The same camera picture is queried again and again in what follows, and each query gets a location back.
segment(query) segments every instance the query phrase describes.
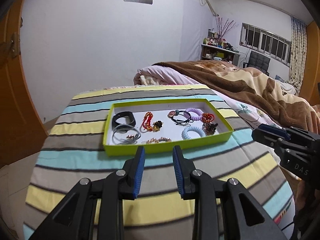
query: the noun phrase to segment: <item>blue spiral hair tie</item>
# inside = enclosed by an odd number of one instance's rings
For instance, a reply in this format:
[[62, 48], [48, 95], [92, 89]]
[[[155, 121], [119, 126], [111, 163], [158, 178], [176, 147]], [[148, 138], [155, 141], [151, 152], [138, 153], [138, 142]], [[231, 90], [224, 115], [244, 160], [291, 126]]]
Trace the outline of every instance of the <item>blue spiral hair tie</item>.
[[183, 132], [181, 134], [182, 138], [184, 140], [191, 139], [191, 137], [188, 135], [189, 131], [194, 131], [194, 132], [198, 133], [200, 135], [200, 137], [205, 137], [206, 136], [205, 132], [201, 128], [196, 127], [196, 126], [188, 126], [183, 130]]

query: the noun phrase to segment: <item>hair accessory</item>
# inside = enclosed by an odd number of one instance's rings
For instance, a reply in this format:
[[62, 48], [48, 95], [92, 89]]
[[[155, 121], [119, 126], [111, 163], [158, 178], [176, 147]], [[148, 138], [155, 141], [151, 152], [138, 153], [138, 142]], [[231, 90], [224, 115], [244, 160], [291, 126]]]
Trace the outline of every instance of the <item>hair accessory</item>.
[[[201, 119], [201, 115], [203, 114], [201, 110], [196, 109], [196, 108], [188, 108], [188, 109], [186, 109], [186, 112], [193, 112], [198, 115], [198, 116], [191, 115], [191, 119], [193, 121], [199, 121]], [[184, 113], [183, 115], [185, 118], [188, 118], [188, 114]]]
[[209, 122], [209, 123], [204, 123], [202, 125], [202, 129], [204, 129], [207, 135], [213, 135], [216, 132], [217, 126], [218, 126], [217, 123]]
[[143, 121], [142, 121], [142, 126], [144, 129], [146, 129], [147, 131], [151, 132], [152, 131], [152, 127], [151, 127], [151, 119], [153, 118], [153, 114], [151, 112], [146, 112]]
[[[185, 113], [188, 116], [188, 118], [186, 120], [173, 119], [174, 116], [178, 116], [178, 115], [184, 116], [182, 113]], [[179, 110], [171, 111], [168, 114], [168, 117], [170, 117], [171, 120], [176, 123], [176, 125], [178, 125], [178, 124], [187, 124], [189, 122], [193, 122], [193, 120], [191, 119], [191, 114], [186, 112], [186, 111], [179, 111]]]
[[175, 116], [175, 114], [176, 114], [176, 111], [170, 111], [168, 114], [168, 117], [171, 118], [171, 117]]
[[205, 137], [205, 132], [201, 130], [201, 128], [199, 127], [196, 127], [196, 126], [189, 126], [189, 127], [186, 127], [183, 132], [182, 132], [182, 138], [184, 140], [188, 140], [188, 139], [191, 139], [191, 137], [188, 135], [188, 132], [189, 131], [194, 131], [196, 133], [198, 133], [200, 135], [200, 137]]
[[133, 116], [132, 112], [125, 111], [125, 112], [120, 112], [118, 114], [115, 114], [112, 118], [112, 128], [114, 129], [116, 126], [121, 125], [121, 123], [118, 123], [117, 120], [121, 117], [128, 117], [130, 120], [129, 125], [135, 127], [136, 125], [136, 120]]
[[[126, 139], [118, 139], [115, 137], [115, 133], [116, 132], [120, 132], [120, 133], [123, 133], [123, 132], [127, 132], [127, 131], [130, 131], [130, 130], [134, 130], [136, 131], [137, 133], [136, 134], [130, 134], [126, 137]], [[118, 126], [116, 126], [113, 130], [113, 134], [112, 134], [112, 139], [116, 139], [118, 141], [120, 141], [120, 143], [118, 144], [133, 144], [135, 143], [137, 140], [139, 140], [141, 137], [141, 134], [140, 132], [134, 128], [132, 125], [129, 125], [129, 124], [120, 124]]]
[[159, 139], [151, 138], [148, 141], [146, 141], [146, 144], [159, 143], [159, 142], [171, 142], [171, 141], [172, 140], [170, 138], [166, 138], [166, 137], [160, 137]]
[[162, 127], [162, 125], [163, 125], [163, 122], [161, 122], [161, 121], [156, 121], [156, 122], [154, 122], [153, 123], [153, 131], [154, 132], [158, 132], [159, 130], [160, 130], [160, 128]]
[[214, 121], [214, 115], [213, 114], [204, 113], [201, 116], [201, 121], [204, 122], [204, 123], [210, 123], [210, 122]]

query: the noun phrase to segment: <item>blue stripe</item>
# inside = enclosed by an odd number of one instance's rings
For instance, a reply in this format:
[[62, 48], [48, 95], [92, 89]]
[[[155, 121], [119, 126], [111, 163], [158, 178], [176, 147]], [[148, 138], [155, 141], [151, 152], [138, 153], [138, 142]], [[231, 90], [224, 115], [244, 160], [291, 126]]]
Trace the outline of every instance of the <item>blue stripe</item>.
[[[234, 131], [230, 139], [221, 144], [190, 148], [183, 151], [185, 158], [194, 159], [222, 151], [230, 150], [238, 145], [252, 141], [250, 128]], [[120, 169], [131, 156], [107, 157], [104, 151], [41, 151], [38, 165], [63, 169]], [[145, 167], [172, 163], [172, 152], [146, 155]]]
[[292, 190], [289, 183], [286, 182], [278, 192], [264, 204], [263, 208], [267, 211], [270, 217], [274, 218], [279, 214], [279, 212], [281, 212], [281, 209], [290, 198], [292, 198]]
[[158, 100], [158, 99], [164, 100], [164, 99], [188, 99], [188, 98], [203, 98], [203, 99], [207, 99], [208, 101], [218, 100], [223, 102], [223, 100], [217, 95], [194, 95], [194, 96], [161, 97], [161, 98], [132, 98], [132, 99], [113, 100], [108, 102], [99, 102], [99, 103], [93, 103], [93, 104], [68, 106], [66, 109], [64, 109], [62, 114], [70, 114], [73, 112], [83, 112], [83, 111], [93, 111], [93, 110], [99, 110], [99, 109], [108, 109], [108, 108], [111, 108], [111, 105], [115, 103], [124, 103], [124, 102], [141, 101], [141, 100], [149, 101], [149, 100]]
[[28, 240], [31, 237], [31, 235], [33, 234], [33, 232], [34, 232], [33, 229], [28, 227], [26, 224], [23, 224], [23, 234], [24, 234], [25, 240]]

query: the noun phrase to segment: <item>yellow stripe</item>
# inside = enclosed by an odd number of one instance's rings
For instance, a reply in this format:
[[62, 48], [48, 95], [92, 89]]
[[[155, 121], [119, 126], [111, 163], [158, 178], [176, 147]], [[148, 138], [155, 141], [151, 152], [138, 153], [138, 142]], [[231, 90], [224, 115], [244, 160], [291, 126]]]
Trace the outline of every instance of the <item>yellow stripe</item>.
[[123, 92], [130, 92], [130, 91], [150, 91], [150, 90], [186, 90], [186, 89], [209, 89], [206, 85], [181, 85], [181, 86], [143, 86], [143, 87], [128, 87], [128, 88], [115, 88], [115, 89], [108, 89], [108, 90], [98, 90], [92, 91], [80, 95], [76, 95], [73, 97], [74, 99], [80, 98], [89, 98], [89, 97], [96, 97], [96, 96], [104, 96], [110, 95], [114, 93], [123, 93]]
[[[267, 154], [254, 163], [221, 178], [237, 178], [245, 187], [250, 187], [276, 166], [270, 154]], [[35, 208], [49, 213], [63, 198], [63, 194], [54, 193], [29, 185], [26, 202]], [[194, 201], [184, 201], [178, 192], [142, 197], [135, 201], [124, 201], [124, 225], [141, 226], [157, 224], [187, 217], [194, 212]], [[100, 203], [97, 205], [95, 222], [98, 221]]]
[[56, 124], [50, 131], [50, 134], [86, 134], [100, 133], [104, 131], [106, 121], [83, 122], [71, 124]]
[[237, 113], [233, 109], [217, 109], [217, 111], [224, 117], [238, 117]]

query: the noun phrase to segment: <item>curtain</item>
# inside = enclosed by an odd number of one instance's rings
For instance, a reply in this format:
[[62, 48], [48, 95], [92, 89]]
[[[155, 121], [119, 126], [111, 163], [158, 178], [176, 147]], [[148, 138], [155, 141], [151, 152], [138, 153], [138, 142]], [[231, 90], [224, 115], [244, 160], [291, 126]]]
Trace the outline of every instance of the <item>curtain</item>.
[[307, 31], [304, 22], [293, 16], [291, 17], [291, 26], [291, 63], [288, 83], [296, 88], [296, 95], [299, 95], [306, 63]]

